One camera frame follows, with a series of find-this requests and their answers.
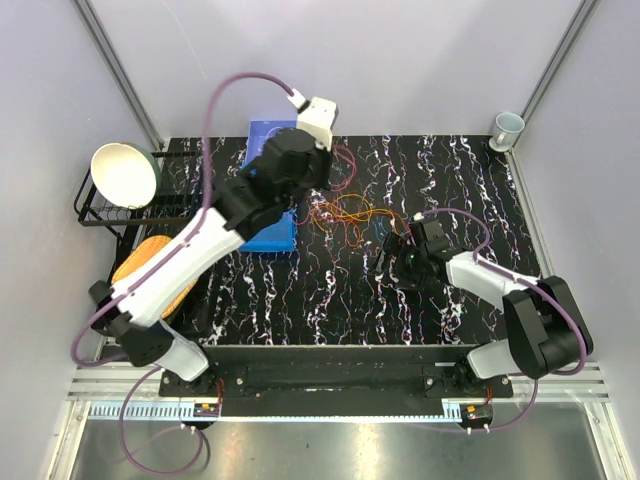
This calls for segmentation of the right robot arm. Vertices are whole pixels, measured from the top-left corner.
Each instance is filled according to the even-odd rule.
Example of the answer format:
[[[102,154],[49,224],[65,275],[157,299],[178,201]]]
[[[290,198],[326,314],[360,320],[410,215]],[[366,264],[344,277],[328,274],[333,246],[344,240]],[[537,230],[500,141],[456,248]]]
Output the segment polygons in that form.
[[[422,291],[435,281],[464,290],[499,310],[505,321],[506,339],[470,350],[454,371],[460,393],[476,396],[493,377],[538,380],[584,368],[593,339],[564,279],[518,274],[455,246],[436,220],[409,227],[405,236],[386,236],[376,271],[390,272],[403,290]]]

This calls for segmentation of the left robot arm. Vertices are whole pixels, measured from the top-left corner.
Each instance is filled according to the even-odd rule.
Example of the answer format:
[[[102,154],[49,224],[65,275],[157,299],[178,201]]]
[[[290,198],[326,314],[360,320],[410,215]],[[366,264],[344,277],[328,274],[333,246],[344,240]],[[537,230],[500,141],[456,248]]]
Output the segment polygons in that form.
[[[297,124],[268,139],[259,156],[216,187],[192,221],[140,269],[110,287],[98,312],[129,362],[171,371],[196,396],[215,386],[203,350],[162,318],[167,306],[217,261],[277,223],[311,189],[325,189],[332,131]]]

